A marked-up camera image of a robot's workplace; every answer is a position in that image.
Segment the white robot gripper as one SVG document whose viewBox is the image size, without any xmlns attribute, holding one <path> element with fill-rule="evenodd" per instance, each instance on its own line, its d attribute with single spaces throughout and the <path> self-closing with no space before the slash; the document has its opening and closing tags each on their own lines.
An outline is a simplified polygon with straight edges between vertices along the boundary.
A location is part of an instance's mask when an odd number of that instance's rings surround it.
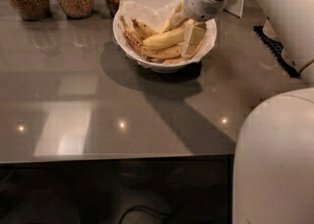
<svg viewBox="0 0 314 224">
<path fill-rule="evenodd" d="M 190 59 L 194 56 L 206 34 L 207 26 L 202 21 L 212 20 L 223 8 L 225 0 L 183 0 L 169 19 L 169 28 L 178 28 L 187 18 L 199 22 L 186 24 L 182 57 Z"/>
</svg>

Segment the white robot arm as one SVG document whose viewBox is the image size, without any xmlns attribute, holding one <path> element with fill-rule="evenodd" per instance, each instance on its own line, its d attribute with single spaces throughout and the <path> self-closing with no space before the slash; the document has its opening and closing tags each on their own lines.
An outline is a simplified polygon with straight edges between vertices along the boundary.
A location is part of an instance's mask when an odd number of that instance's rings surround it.
<svg viewBox="0 0 314 224">
<path fill-rule="evenodd" d="M 225 0 L 183 0 L 213 19 Z M 314 0 L 257 0 L 305 83 L 258 105 L 239 132 L 233 224 L 314 224 Z"/>
</svg>

